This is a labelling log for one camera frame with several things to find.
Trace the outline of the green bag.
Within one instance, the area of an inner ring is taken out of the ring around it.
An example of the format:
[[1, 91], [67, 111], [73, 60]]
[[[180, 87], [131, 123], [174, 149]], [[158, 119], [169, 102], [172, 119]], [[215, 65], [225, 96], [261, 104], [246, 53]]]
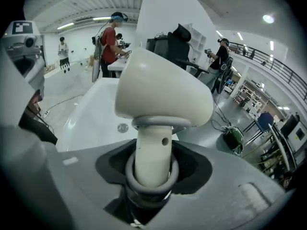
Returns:
[[227, 127], [223, 134], [223, 140], [234, 154], [240, 155], [242, 153], [244, 149], [244, 136], [238, 127]]

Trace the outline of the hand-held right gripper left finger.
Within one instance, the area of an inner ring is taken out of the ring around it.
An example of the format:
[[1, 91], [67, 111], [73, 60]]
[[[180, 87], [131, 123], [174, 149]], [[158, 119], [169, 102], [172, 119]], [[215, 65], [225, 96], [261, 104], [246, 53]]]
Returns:
[[128, 203], [125, 167], [136, 140], [60, 153], [72, 188], [74, 230], [137, 230]]

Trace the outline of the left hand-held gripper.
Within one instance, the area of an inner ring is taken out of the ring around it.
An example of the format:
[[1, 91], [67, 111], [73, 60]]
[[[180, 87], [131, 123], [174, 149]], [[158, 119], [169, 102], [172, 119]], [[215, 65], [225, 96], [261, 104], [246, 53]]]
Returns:
[[40, 98], [44, 97], [45, 61], [39, 45], [41, 34], [33, 21], [12, 21], [1, 38], [1, 56], [7, 54]]

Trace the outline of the large white sink basin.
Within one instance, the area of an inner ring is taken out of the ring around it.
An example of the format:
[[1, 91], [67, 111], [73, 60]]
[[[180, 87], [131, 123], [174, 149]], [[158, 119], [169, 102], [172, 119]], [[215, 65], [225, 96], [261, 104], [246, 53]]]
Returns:
[[[115, 97], [119, 79], [101, 78], [79, 101], [66, 121], [56, 147], [60, 152], [105, 146], [137, 137], [131, 120], [116, 116]], [[126, 133], [118, 125], [129, 125]]]

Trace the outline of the black balcony railing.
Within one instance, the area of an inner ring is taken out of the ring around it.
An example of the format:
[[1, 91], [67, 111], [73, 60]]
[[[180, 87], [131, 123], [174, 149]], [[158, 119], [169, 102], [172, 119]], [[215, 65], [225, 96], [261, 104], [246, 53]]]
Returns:
[[275, 59], [272, 55], [235, 42], [230, 42], [229, 48], [232, 52], [255, 61], [276, 73], [277, 76], [286, 81], [300, 97], [307, 99], [307, 83], [298, 74], [281, 61]]

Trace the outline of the black office chair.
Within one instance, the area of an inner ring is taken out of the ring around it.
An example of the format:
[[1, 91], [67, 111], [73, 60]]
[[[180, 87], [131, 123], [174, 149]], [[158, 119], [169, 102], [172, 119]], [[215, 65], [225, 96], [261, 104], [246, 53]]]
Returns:
[[196, 69], [194, 77], [199, 77], [201, 73], [209, 74], [209, 71], [201, 69], [199, 65], [189, 61], [189, 41], [191, 40], [191, 33], [178, 24], [178, 27], [173, 32], [169, 32], [167, 35], [167, 54], [166, 59], [175, 65], [179, 66], [183, 70], [187, 70], [187, 66]]

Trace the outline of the blue chair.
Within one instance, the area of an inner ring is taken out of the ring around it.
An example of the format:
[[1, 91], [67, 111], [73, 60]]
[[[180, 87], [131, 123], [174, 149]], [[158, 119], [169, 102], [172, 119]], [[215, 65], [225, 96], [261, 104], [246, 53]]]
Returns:
[[259, 138], [263, 133], [265, 133], [269, 126], [273, 124], [273, 117], [269, 112], [263, 112], [257, 119], [254, 119], [244, 130], [243, 132], [249, 131], [255, 125], [257, 126], [257, 132], [246, 142], [246, 146], [251, 144], [257, 138]]

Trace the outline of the white shelving unit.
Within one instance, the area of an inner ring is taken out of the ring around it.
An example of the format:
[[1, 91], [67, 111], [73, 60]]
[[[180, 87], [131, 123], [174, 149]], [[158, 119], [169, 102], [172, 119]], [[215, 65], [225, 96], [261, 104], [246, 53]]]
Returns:
[[269, 103], [271, 96], [254, 81], [245, 80], [234, 97], [234, 102], [239, 104], [252, 118], [258, 118]]

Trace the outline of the white box machine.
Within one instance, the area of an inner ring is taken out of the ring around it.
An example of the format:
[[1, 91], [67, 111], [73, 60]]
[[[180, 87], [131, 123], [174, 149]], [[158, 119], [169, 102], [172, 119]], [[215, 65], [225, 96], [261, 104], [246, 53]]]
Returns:
[[280, 131], [290, 141], [302, 141], [307, 135], [307, 127], [301, 122], [300, 116], [297, 113], [290, 115]]

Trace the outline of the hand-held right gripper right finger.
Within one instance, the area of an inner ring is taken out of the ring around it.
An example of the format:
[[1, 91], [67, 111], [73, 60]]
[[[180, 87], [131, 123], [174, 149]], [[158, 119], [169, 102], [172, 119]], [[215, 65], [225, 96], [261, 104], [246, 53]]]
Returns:
[[261, 230], [294, 194], [238, 156], [182, 141], [174, 144], [207, 158], [212, 174], [195, 193], [172, 194], [146, 230]]

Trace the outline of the cream hair dryer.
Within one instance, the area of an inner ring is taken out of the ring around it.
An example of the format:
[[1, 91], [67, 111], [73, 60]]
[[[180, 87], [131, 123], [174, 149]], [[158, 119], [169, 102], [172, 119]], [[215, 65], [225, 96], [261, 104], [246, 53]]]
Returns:
[[136, 148], [125, 166], [127, 183], [143, 196], [193, 194], [210, 175], [205, 161], [186, 147], [173, 148], [172, 136], [205, 125], [213, 113], [209, 88], [169, 60], [144, 48], [129, 56], [118, 82], [115, 114], [137, 130]]

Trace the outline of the white cubby shelf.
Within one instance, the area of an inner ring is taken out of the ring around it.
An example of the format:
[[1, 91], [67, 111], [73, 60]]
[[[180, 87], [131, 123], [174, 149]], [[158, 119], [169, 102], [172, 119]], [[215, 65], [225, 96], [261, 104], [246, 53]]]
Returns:
[[206, 56], [204, 55], [206, 37], [193, 27], [193, 23], [185, 24], [184, 27], [190, 32], [189, 61], [197, 64], [201, 69], [206, 69]]

